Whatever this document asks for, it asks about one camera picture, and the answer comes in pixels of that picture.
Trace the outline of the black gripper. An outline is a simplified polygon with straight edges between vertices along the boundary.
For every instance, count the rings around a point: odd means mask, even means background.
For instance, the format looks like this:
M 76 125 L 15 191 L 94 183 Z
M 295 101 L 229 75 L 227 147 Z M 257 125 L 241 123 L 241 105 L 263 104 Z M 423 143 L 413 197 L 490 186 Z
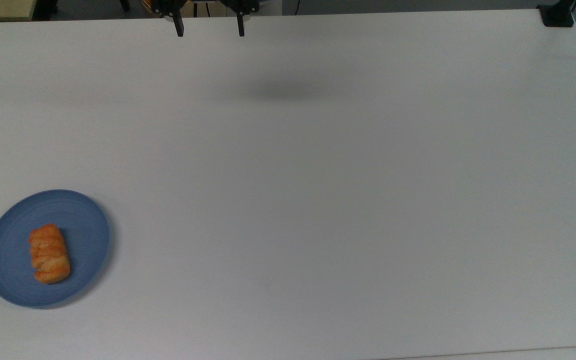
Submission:
M 245 36 L 244 20 L 260 10 L 260 0 L 151 0 L 150 12 L 156 16 L 173 18 L 174 29 L 178 37 L 185 34 L 181 10 L 188 3 L 192 6 L 218 3 L 230 10 L 237 18 L 238 36 Z

